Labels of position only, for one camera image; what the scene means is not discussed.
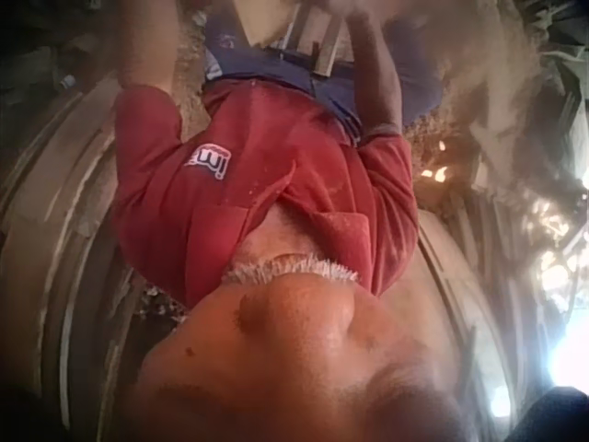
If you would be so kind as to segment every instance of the red shirt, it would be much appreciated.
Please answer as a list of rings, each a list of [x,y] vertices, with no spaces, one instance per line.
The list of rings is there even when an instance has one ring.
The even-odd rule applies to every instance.
[[[134,87],[118,98],[114,222],[138,272],[193,307],[280,202],[375,295],[399,277],[418,235],[410,146],[401,136],[353,147],[310,97],[260,80],[222,81],[204,102],[211,124],[182,144],[168,94]]]

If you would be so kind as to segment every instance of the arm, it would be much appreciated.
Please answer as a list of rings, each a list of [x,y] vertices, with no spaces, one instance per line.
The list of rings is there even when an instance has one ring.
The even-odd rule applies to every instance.
[[[179,46],[177,0],[121,0],[122,87],[170,93]]]
[[[360,9],[352,12],[347,21],[357,66],[356,108],[366,135],[358,154],[375,198],[375,277],[380,281],[374,283],[383,291],[404,272],[417,245],[411,150],[400,135],[400,83],[380,20]]]
[[[390,56],[380,21],[374,13],[357,9],[347,17],[352,39],[356,109],[364,132],[386,128],[402,132],[402,100],[397,69]]]

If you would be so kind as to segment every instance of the logo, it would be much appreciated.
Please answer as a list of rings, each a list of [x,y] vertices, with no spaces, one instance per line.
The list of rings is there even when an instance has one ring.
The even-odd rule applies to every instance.
[[[186,166],[205,166],[218,180],[222,180],[227,172],[231,152],[219,145],[201,145],[192,154]]]

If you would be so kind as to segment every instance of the curved metal sheet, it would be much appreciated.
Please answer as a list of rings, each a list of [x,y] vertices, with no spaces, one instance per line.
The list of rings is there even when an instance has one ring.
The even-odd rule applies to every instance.
[[[97,85],[64,120],[15,196],[0,257],[0,327],[13,382],[41,393],[40,343],[49,292],[96,155],[85,156],[119,90]]]

